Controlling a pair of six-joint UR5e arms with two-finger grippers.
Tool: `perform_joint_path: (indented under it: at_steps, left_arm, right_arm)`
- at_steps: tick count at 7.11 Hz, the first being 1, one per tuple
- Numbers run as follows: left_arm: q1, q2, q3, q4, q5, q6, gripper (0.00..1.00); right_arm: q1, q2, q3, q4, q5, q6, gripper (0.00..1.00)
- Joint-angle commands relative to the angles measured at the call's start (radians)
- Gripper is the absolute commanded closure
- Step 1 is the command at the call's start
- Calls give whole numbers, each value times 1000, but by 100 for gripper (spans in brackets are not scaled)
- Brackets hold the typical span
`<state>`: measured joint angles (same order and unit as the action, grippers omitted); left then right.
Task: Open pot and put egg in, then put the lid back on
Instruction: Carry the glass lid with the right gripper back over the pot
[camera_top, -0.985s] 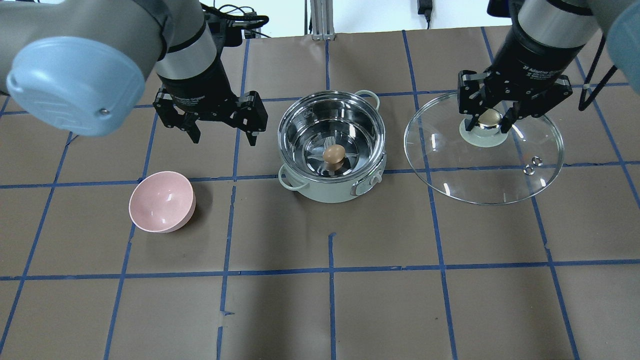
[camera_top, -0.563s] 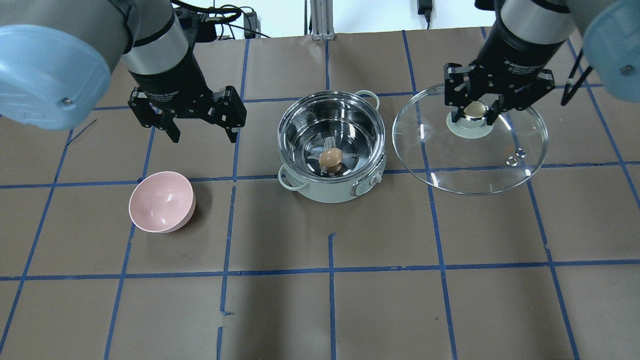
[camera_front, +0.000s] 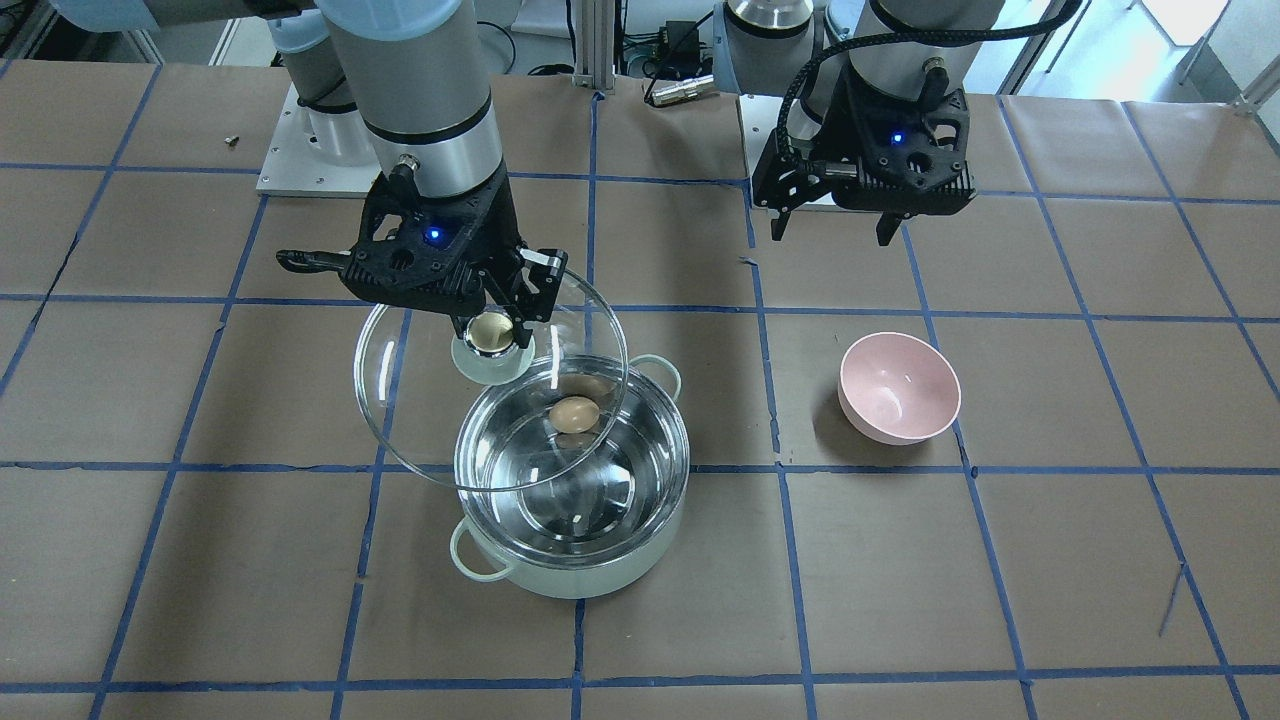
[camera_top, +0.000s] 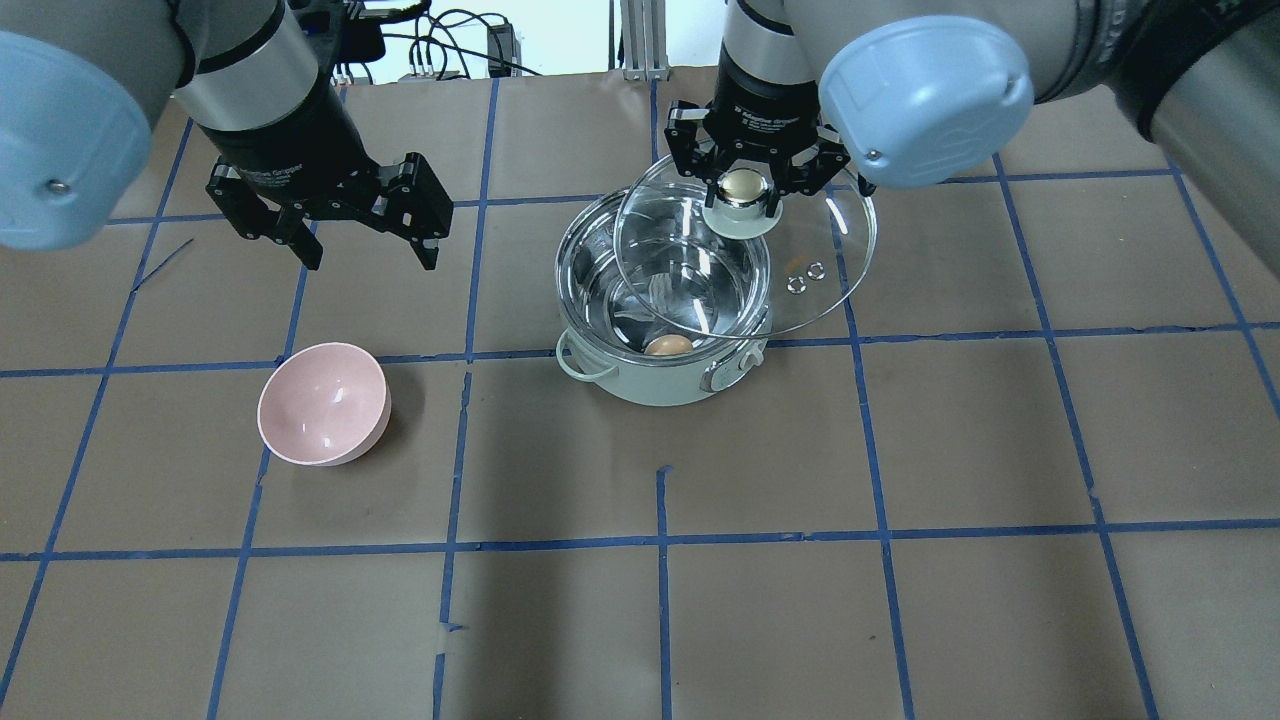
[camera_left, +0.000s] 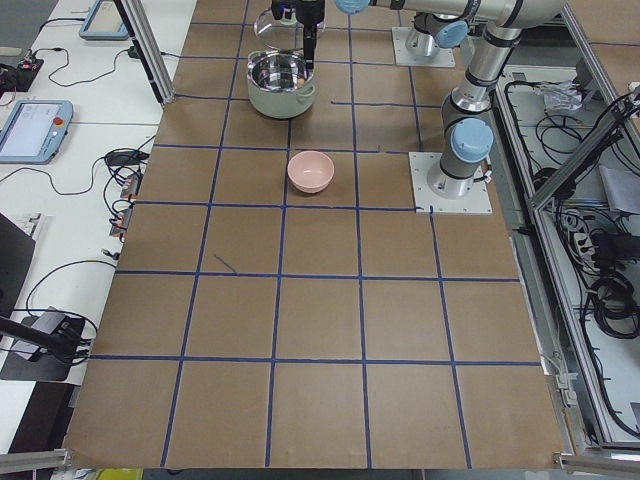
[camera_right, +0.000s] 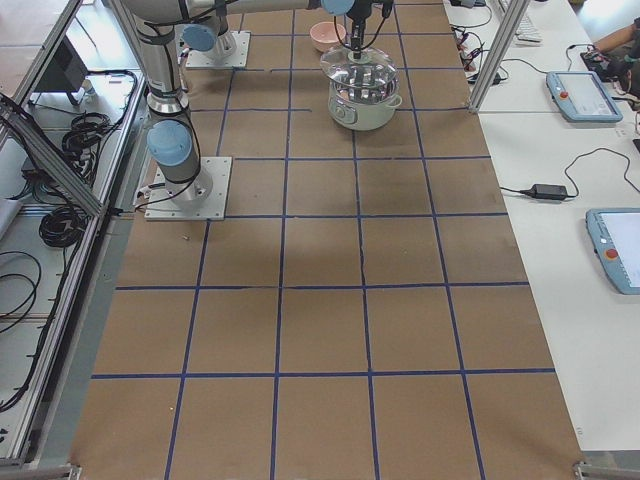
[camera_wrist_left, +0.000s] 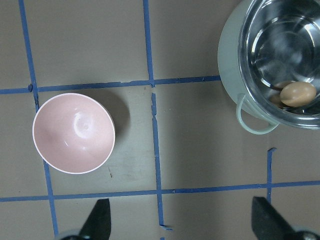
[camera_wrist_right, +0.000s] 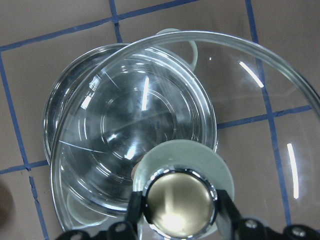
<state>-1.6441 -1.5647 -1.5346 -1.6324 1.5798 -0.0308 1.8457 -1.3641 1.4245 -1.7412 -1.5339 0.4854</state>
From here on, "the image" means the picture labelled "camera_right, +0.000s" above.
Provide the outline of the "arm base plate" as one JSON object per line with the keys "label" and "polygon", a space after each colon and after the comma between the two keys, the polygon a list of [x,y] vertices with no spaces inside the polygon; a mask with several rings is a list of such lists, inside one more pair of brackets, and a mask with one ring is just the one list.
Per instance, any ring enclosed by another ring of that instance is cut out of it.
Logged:
{"label": "arm base plate", "polygon": [[250,31],[228,30],[223,35],[213,38],[210,34],[198,38],[184,34],[183,39],[189,47],[186,61],[187,69],[225,70],[244,69],[248,60]]}
{"label": "arm base plate", "polygon": [[203,157],[199,175],[188,186],[166,182],[160,167],[154,182],[163,183],[153,189],[144,207],[148,221],[200,221],[225,219],[232,170],[231,157]]}

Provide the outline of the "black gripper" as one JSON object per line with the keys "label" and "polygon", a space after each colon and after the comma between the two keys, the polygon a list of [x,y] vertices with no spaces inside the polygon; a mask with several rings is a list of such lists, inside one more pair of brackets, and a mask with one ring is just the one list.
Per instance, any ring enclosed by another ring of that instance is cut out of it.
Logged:
{"label": "black gripper", "polygon": [[353,58],[356,60],[361,59],[366,21],[371,16],[372,9],[371,0],[355,0],[347,12],[347,17],[352,21],[350,48],[353,53]]}

